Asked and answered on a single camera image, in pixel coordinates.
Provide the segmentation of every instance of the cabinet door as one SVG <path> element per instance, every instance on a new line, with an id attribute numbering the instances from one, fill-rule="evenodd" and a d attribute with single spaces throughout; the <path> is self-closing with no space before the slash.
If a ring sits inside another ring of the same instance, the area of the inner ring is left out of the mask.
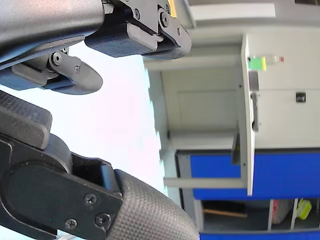
<path id="1" fill-rule="evenodd" d="M 303 90 L 305 103 L 296 102 L 295 90 L 258 92 L 257 149 L 317 148 L 320 146 L 320 90 Z"/>

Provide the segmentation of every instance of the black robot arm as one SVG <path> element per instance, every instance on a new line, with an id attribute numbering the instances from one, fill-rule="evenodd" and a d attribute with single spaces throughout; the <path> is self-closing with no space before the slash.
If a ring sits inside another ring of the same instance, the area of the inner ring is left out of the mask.
<path id="1" fill-rule="evenodd" d="M 167 0 L 0 0 L 0 84 L 83 95 L 103 80 L 69 46 L 175 59 L 191 49 Z M 191 219 L 149 185 L 70 152 L 45 109 L 0 91 L 0 225 L 37 240 L 198 240 Z"/>

